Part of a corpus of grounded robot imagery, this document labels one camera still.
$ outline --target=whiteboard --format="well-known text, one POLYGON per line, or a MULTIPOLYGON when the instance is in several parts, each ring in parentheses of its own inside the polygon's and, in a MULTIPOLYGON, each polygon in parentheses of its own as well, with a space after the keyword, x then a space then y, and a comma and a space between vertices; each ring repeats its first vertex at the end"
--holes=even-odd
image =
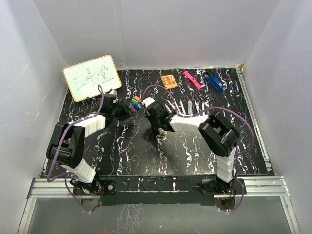
POLYGON ((75 102, 100 95, 98 84, 104 92, 121 87, 121 80, 110 55, 65 67, 63 74, 75 102))

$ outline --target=orange circuit board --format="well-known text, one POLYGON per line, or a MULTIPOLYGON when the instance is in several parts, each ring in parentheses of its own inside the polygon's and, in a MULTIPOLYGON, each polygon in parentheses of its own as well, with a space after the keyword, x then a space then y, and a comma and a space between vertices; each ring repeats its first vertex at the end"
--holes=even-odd
POLYGON ((177 82, 173 75, 163 76, 161 77, 161 81, 166 89, 173 89, 177 87, 177 82))

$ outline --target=tabletop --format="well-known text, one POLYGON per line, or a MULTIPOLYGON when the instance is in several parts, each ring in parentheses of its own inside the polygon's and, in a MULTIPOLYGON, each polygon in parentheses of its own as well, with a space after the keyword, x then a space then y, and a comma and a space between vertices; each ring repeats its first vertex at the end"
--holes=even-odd
MULTIPOLYGON (((202 103, 205 107, 225 107, 240 114, 254 129, 235 68, 212 70, 223 83, 224 90, 221 92, 202 78, 205 69, 187 70, 203 86, 202 89, 197 89, 185 78, 185 69, 118 71, 122 82, 122 87, 117 91, 118 98, 129 105, 132 98, 135 95, 141 96, 147 86, 162 85, 161 76, 172 74, 178 87, 169 91, 178 104, 182 101, 185 110, 188 100, 192 101, 193 113, 197 113, 195 103, 200 110, 202 103)), ((169 95, 157 87, 149 89, 148 96, 162 105, 170 100, 169 95)), ((67 123, 85 117, 95 111, 99 104, 100 97, 76 103, 68 91, 59 121, 67 123)), ((251 139, 247 127, 233 115, 225 116, 240 131, 237 150, 245 150, 251 139)), ((217 171, 215 154, 200 135, 186 132, 160 134, 158 130, 151 128, 143 110, 126 121, 115 120, 104 130, 87 137, 84 159, 100 175, 202 175, 216 174, 217 171)), ((41 177, 46 177, 49 168, 50 162, 43 169, 41 177)), ((239 156, 236 169, 239 174, 268 173, 258 139, 249 153, 239 156)), ((63 171, 65 169, 57 166, 53 175, 63 171)))

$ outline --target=white wall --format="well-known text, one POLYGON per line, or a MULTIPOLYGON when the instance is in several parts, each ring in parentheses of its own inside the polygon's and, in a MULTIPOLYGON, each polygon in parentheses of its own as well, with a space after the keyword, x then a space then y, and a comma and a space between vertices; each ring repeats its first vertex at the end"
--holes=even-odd
POLYGON ((118 69, 247 61, 278 0, 34 0, 69 65, 118 69))
POLYGON ((312 2, 279 3, 245 66, 274 170, 284 176, 302 233, 311 233, 312 2))
POLYGON ((0 0, 0 233, 18 230, 66 92, 67 64, 31 0, 0 0))

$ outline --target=blue object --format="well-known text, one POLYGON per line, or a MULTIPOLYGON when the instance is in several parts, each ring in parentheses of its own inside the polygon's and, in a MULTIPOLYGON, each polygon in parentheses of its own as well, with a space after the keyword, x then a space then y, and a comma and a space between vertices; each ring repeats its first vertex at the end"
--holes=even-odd
POLYGON ((139 111, 142 109, 142 105, 136 102, 132 102, 132 105, 139 111))
POLYGON ((216 88, 219 92, 223 90, 223 85, 219 81, 217 77, 212 77, 208 74, 204 74, 204 79, 208 81, 214 88, 216 88))

